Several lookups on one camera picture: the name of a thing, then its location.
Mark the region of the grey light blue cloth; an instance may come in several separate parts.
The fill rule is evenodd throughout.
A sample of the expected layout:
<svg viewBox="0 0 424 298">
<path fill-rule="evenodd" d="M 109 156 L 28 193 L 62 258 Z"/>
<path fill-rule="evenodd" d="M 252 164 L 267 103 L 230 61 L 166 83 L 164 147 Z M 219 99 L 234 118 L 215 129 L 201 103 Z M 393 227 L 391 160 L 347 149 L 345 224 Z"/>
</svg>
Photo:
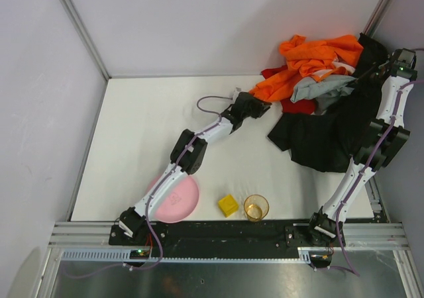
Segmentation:
<svg viewBox="0 0 424 298">
<path fill-rule="evenodd" d="M 294 86 L 290 100 L 292 103 L 304 99 L 314 100 L 314 113 L 322 115 L 332 104 L 353 92 L 355 81 L 356 78 L 349 75 L 330 75 L 320 82 L 312 77 L 305 77 Z"/>
</svg>

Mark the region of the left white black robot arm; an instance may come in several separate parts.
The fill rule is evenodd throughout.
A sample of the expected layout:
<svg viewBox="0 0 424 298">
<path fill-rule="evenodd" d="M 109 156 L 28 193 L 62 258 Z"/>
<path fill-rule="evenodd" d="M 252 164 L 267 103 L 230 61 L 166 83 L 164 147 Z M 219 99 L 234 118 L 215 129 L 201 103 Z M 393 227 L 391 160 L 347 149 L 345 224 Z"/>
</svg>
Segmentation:
<svg viewBox="0 0 424 298">
<path fill-rule="evenodd" d="M 225 110 L 217 112 L 201 107 L 200 103 L 206 99 L 224 99 L 231 103 Z M 164 173 L 138 203 L 121 213 L 118 227 L 126 237 L 134 240 L 142 237 L 145 227 L 153 231 L 151 218 L 176 186 L 201 167 L 208 145 L 234 133 L 245 119 L 262 117 L 271 104 L 236 89 L 232 97 L 204 96 L 197 100 L 196 107 L 215 115 L 216 119 L 201 130 L 185 129 L 180 134 Z"/>
</svg>

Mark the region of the black cloth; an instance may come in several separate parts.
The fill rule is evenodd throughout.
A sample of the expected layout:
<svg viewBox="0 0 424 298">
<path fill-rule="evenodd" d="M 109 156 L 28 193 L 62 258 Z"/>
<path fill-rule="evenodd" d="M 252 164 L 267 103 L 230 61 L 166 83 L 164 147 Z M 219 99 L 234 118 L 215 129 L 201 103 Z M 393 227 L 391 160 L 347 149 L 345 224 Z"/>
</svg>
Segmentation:
<svg viewBox="0 0 424 298">
<path fill-rule="evenodd" d="M 324 115 L 284 113 L 268 139 L 291 160 L 319 172 L 346 172 L 350 155 L 378 112 L 383 80 L 376 75 L 388 59 L 386 47 L 362 33 L 364 47 L 356 69 L 353 92 L 330 105 Z"/>
</svg>

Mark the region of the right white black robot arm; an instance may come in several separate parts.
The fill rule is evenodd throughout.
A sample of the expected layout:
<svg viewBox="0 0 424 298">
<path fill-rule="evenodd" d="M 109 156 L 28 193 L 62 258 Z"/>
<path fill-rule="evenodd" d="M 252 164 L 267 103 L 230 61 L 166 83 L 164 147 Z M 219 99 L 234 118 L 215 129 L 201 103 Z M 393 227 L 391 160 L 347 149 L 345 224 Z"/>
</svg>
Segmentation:
<svg viewBox="0 0 424 298">
<path fill-rule="evenodd" d="M 358 192 L 386 167 L 407 142 L 403 115 L 408 95 L 418 83 L 415 50 L 397 49 L 382 71 L 382 100 L 376 118 L 370 122 L 353 150 L 350 164 L 332 197 L 314 213 L 307 228 L 307 240 L 314 246 L 327 246 L 341 236 L 347 212 Z"/>
</svg>

